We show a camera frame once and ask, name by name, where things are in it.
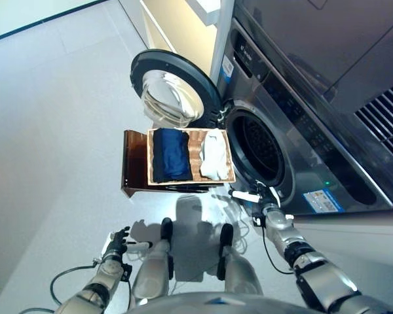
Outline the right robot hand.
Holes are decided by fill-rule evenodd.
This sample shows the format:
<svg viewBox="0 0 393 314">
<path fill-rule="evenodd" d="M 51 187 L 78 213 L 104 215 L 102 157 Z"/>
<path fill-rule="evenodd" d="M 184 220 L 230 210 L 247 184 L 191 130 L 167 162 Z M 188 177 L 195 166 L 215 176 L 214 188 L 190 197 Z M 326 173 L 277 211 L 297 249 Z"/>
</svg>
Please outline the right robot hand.
<svg viewBox="0 0 393 314">
<path fill-rule="evenodd" d="M 229 190 L 229 195 L 238 200 L 258 203 L 262 207 L 270 203 L 274 204 L 277 208 L 281 207 L 280 198 L 276 190 L 261 181 L 255 181 L 249 192 L 232 188 Z"/>
</svg>

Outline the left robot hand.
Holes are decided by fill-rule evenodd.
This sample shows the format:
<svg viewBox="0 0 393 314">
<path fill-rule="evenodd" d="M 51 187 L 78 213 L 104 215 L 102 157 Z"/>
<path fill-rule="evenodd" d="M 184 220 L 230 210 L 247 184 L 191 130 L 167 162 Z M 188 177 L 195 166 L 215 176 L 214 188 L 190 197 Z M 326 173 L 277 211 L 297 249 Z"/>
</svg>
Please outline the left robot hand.
<svg viewBox="0 0 393 314">
<path fill-rule="evenodd" d="M 110 233 L 102 251 L 102 262 L 109 259 L 115 259 L 119 262 L 122 262 L 122 257 L 124 254 L 144 253 L 153 246 L 151 241 L 128 240 L 129 235 L 129 226 L 124 227 L 118 232 Z"/>
</svg>

